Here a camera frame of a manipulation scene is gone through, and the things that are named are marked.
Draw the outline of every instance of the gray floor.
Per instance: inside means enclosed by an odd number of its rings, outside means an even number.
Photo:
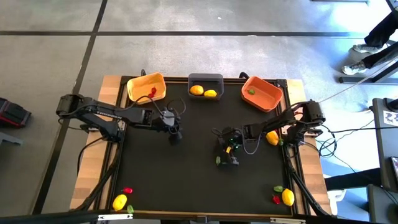
[[[369,32],[387,13],[385,4],[297,1],[109,1],[100,30],[228,30],[282,32]],[[0,30],[92,30],[100,0],[3,0]],[[0,36],[0,97],[32,112],[28,127],[0,131],[24,140],[0,149],[0,216],[30,212],[48,161],[58,123],[60,96],[70,93],[89,37]],[[186,77],[242,71],[262,78],[303,80],[307,98],[322,100],[347,88],[340,67],[366,55],[349,48],[361,39],[314,37],[97,37],[80,93],[96,98],[104,75],[162,72]],[[375,97],[398,97],[396,86],[356,86],[322,104],[333,129],[360,127],[357,116]],[[351,148],[351,141],[339,148]],[[356,169],[374,167],[374,139],[367,138],[367,162],[339,154]],[[76,160],[86,134],[68,131],[44,212],[68,210]]]

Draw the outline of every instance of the wooden table frame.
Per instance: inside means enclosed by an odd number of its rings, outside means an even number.
[[[118,95],[119,95],[119,87],[122,76],[117,75],[106,75],[103,79],[103,84],[101,90],[99,91],[98,100],[109,103],[112,105],[116,104]],[[305,93],[303,89],[303,83],[301,80],[287,80],[287,86],[289,91],[289,98],[291,103],[295,103],[298,101],[305,101]],[[127,99],[127,91],[123,90],[121,97],[121,105],[126,104]],[[282,109],[285,109],[284,98],[281,101]],[[93,140],[100,137],[99,132],[89,133],[87,143],[92,142]],[[306,142],[315,144],[315,139],[306,136]],[[73,197],[70,203],[70,208],[76,208],[81,205],[84,199],[90,194],[90,192],[94,189],[95,185],[98,183],[101,170],[103,168],[103,162],[106,152],[107,142],[99,141],[91,147],[87,148],[83,154],[80,171],[76,180],[75,189],[73,192]],[[109,161],[113,160],[114,152],[116,150],[117,144],[112,145],[111,156],[109,157]],[[300,157],[302,161],[302,170],[304,174],[305,185],[315,198],[315,200],[322,206],[322,208],[331,213],[329,199],[326,192],[325,180],[323,178],[322,167],[320,165],[318,152],[312,149],[310,146],[300,146]],[[297,167],[295,161],[292,159],[294,167]],[[300,193],[300,189],[297,184],[295,184],[295,198],[297,203],[297,211],[299,214],[304,214],[304,205],[302,202],[302,196]],[[109,190],[109,180],[104,186],[103,193],[101,196],[101,200],[99,202],[99,208],[105,208],[106,199],[108,197]]]

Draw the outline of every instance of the yellow lemon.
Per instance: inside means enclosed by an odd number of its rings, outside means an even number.
[[[285,205],[292,206],[294,203],[294,194],[291,190],[285,189],[282,192],[282,200],[284,201]]]
[[[204,90],[202,86],[194,85],[193,87],[191,87],[191,89],[189,89],[189,92],[195,96],[200,96],[203,94]]]
[[[217,92],[214,90],[207,90],[205,92],[205,97],[216,97],[217,96]]]
[[[122,208],[124,207],[124,205],[127,202],[127,197],[124,194],[118,195],[112,204],[112,207],[115,211],[119,211],[122,210]]]

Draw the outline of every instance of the red pepper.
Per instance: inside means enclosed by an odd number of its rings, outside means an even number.
[[[122,191],[123,191],[123,193],[126,193],[126,194],[131,194],[133,192],[132,188],[129,188],[129,187],[123,188]]]
[[[272,196],[272,201],[273,201],[275,204],[277,204],[277,205],[280,203],[280,199],[279,199],[279,197],[276,196],[276,195],[273,195],[273,196]]]

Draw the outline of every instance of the white shoe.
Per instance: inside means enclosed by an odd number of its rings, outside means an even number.
[[[363,73],[366,71],[365,64],[363,61],[354,63],[352,65],[346,65],[341,68],[341,71],[344,72],[346,75],[354,75],[356,73]]]
[[[375,54],[382,50],[382,47],[371,47],[367,44],[355,44],[353,45],[353,49],[359,53],[370,53]]]

